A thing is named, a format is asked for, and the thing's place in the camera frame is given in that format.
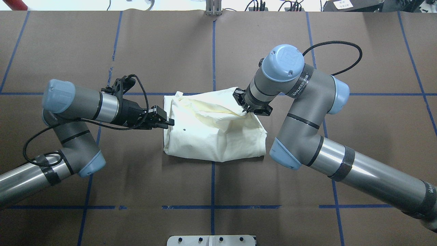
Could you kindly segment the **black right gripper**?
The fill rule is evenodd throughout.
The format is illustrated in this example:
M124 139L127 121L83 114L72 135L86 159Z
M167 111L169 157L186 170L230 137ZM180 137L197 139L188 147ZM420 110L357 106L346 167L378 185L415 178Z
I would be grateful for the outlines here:
M255 115L270 116L273 108L269 102L260 101L252 94L250 88L242 90L236 88L232 94L237 104L243 108L244 112L253 113Z

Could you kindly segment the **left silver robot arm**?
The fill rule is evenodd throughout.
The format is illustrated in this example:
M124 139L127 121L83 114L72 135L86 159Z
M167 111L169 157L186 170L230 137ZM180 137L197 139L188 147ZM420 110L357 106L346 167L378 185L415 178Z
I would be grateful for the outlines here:
M95 91L68 81L50 80L42 100L42 119L47 128L39 134L53 130L61 149L30 159L28 145L39 134L26 141L23 146L26 162L1 175L1 210L70 176L88 177L105 166L105 158L87 123L119 131L174 126L174 119L159 106L146 104L143 108L124 98L136 83L140 79L131 74Z

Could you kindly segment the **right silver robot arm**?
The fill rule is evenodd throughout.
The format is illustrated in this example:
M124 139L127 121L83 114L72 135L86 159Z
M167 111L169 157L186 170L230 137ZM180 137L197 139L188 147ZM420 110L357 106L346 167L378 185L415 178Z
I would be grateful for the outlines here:
M310 167L399 209L436 232L434 185L319 134L320 127L325 127L326 115L340 112L350 96L348 85L335 74L326 74L304 61L314 48L329 44L356 48L359 56L353 66L362 59L362 49L346 41L318 43L303 53L292 45L281 44L259 61L245 90L234 90L234 99L244 112L269 116L273 110L270 103L280 93L293 98L269 152L275 162L292 170L302 165Z

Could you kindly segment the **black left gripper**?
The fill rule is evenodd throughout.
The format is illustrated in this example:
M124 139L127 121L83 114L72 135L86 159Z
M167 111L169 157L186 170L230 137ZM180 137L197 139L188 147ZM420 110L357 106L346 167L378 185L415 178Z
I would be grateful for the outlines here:
M139 125L136 129L168 129L169 126L174 126L174 119L168 118L166 111L159 106L149 108L146 113L146 109L141 108L138 103L123 99L118 125L127 128Z

